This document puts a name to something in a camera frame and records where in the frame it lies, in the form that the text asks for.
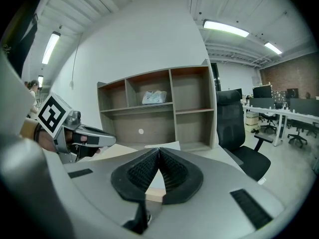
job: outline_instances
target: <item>brick wall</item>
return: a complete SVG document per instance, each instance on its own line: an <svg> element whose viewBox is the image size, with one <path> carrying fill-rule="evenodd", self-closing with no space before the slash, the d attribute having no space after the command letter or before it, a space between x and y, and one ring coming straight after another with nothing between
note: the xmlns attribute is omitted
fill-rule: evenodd
<svg viewBox="0 0 319 239"><path fill-rule="evenodd" d="M260 70L263 84L270 82L273 90L298 88L299 98L319 96L319 53L305 55Z"/></svg>

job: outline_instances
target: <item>white corrugated ceiling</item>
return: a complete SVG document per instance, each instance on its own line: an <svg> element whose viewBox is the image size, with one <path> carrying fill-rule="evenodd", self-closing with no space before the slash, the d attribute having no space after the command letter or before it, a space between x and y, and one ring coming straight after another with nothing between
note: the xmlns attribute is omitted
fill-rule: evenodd
<svg viewBox="0 0 319 239"><path fill-rule="evenodd" d="M38 32L25 64L30 78L44 75L46 81L50 80L85 29L102 16L116 13L135 1L138 0L41 0L37 10ZM289 0L181 1L198 25L211 61L262 68L316 50L307 25ZM243 38L203 29L205 19L236 26L251 34ZM43 65L42 57L52 31L59 31L61 38L49 64ZM278 56L264 47L267 41L284 53Z"/></svg>

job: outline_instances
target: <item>fluorescent light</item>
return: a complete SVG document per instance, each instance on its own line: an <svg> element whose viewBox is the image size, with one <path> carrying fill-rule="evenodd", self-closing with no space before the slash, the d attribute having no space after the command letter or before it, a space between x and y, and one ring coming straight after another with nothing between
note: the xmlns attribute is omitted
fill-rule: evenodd
<svg viewBox="0 0 319 239"><path fill-rule="evenodd" d="M43 75L39 75L39 77L38 77L38 82L39 82L39 84L40 84L40 88L42 88L42 83L43 83Z"/></svg>
<svg viewBox="0 0 319 239"><path fill-rule="evenodd" d="M54 46L56 45L57 41L59 40L61 34L58 32L53 32L51 34L51 37L49 39L49 42L46 46L44 55L43 55L43 59L42 59L42 64L47 65L50 59L50 56L52 54L52 51L54 49Z"/></svg>
<svg viewBox="0 0 319 239"><path fill-rule="evenodd" d="M272 51L275 51L278 55L281 54L282 52L277 49L274 45L272 45L270 42L266 42L265 46L269 49L271 49Z"/></svg>
<svg viewBox="0 0 319 239"><path fill-rule="evenodd" d="M209 21L209 20L204 21L204 28L221 30L221 31L225 31L225 32L233 33L233 34L238 34L242 37L247 37L247 35L249 35L249 32L244 31L242 29L225 25L222 23L214 22L214 21Z"/></svg>

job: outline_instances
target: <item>chair armrest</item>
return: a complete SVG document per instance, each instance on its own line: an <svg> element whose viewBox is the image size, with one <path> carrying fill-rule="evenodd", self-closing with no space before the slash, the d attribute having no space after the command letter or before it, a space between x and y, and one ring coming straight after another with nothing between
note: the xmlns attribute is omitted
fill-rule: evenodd
<svg viewBox="0 0 319 239"><path fill-rule="evenodd" d="M242 165L244 162L241 161L238 157L236 157L233 153L231 153L228 149L223 148L227 154L237 163L237 165Z"/></svg>
<svg viewBox="0 0 319 239"><path fill-rule="evenodd" d="M270 137L267 137L265 135L262 135L262 134L256 134L255 137L259 140L262 140L262 141L266 141L266 142L270 142L272 143L274 140L271 139Z"/></svg>

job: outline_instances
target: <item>mesh backrest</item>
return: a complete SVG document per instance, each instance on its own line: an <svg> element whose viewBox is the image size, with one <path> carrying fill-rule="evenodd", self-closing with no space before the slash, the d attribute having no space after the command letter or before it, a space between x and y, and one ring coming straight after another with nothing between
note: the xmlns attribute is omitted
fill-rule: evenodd
<svg viewBox="0 0 319 239"><path fill-rule="evenodd" d="M217 134L219 145L230 151L245 142L243 106L237 91L217 92Z"/></svg>

